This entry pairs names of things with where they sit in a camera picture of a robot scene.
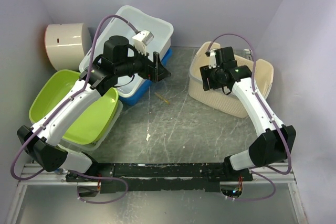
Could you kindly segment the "beige perforated plastic basket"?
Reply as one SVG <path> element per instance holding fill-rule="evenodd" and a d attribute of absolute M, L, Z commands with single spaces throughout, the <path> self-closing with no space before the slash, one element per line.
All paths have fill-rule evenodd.
<path fill-rule="evenodd" d="M 209 57 L 205 55 L 210 42 L 201 45 L 195 54 L 189 69 L 189 95 L 195 100 L 229 115 L 246 118 L 248 113 L 243 104 L 233 94 L 225 95 L 221 89 L 204 91 L 200 67 L 209 64 Z M 267 98 L 274 79 L 274 68 L 271 63 L 258 59 L 256 61 L 255 80 L 264 98 Z"/>

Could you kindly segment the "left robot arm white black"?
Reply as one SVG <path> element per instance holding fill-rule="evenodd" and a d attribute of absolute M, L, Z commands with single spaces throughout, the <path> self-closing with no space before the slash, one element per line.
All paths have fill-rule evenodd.
<path fill-rule="evenodd" d="M 102 54 L 90 57 L 89 66 L 61 101 L 37 123 L 18 129 L 20 151 L 26 152 L 44 171 L 65 168 L 79 172 L 87 182 L 96 179 L 98 168 L 93 160 L 84 153 L 61 147 L 59 142 L 89 106 L 117 87 L 119 78 L 138 75 L 156 83 L 171 75 L 162 65 L 160 54 L 146 50 L 153 37 L 149 31 L 141 31 L 130 44 L 123 36 L 111 36 L 104 43 Z"/>

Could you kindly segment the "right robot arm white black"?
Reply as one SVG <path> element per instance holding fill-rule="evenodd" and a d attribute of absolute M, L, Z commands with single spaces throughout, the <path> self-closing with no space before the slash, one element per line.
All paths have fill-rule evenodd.
<path fill-rule="evenodd" d="M 272 111 L 261 95 L 254 69 L 238 65 L 232 47 L 206 51 L 209 64 L 200 67 L 203 89 L 228 90 L 244 106 L 250 117 L 257 139 L 246 151 L 225 159 L 223 176 L 230 181 L 240 176 L 242 169 L 270 166 L 287 160 L 287 171 L 291 171 L 291 150 L 296 138 L 292 125 L 286 126 Z"/>

